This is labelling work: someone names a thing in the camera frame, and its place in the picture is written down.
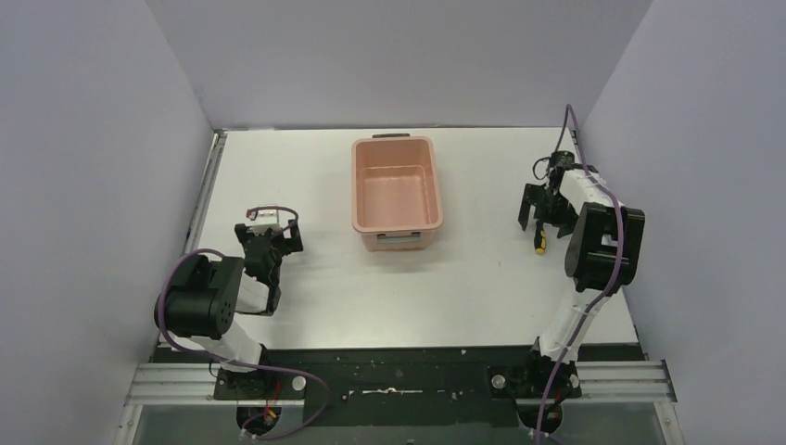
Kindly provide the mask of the black yellow screwdriver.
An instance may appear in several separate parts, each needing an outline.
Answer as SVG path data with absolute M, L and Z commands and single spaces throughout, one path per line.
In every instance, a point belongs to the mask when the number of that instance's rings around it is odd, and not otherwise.
M 547 248 L 547 237 L 545 233 L 544 222 L 536 221 L 536 233 L 534 236 L 535 252 L 542 255 Z

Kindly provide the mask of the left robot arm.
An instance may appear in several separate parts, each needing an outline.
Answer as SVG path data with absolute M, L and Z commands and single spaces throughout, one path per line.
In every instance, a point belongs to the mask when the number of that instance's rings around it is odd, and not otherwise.
M 179 265 L 166 290 L 163 307 L 154 311 L 157 326 L 187 338 L 218 362 L 218 399 L 263 399 L 274 394 L 279 374 L 270 371 L 265 346 L 235 320 L 237 314 L 271 316 L 278 308 L 284 257 L 300 252 L 298 222 L 276 219 L 238 223 L 240 257 L 212 261 L 199 253 Z

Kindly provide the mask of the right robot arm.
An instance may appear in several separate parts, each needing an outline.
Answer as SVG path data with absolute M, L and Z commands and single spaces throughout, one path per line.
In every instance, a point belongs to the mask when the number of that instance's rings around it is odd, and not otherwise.
M 642 210 L 609 197 L 592 166 L 563 150 L 546 158 L 543 184 L 526 184 L 517 221 L 535 224 L 534 249 L 545 251 L 545 227 L 568 237 L 564 272 L 567 291 L 547 329 L 537 337 L 526 363 L 510 373 L 516 398 L 564 399 L 579 393 L 578 351 L 602 305 L 635 277 L 645 225 Z

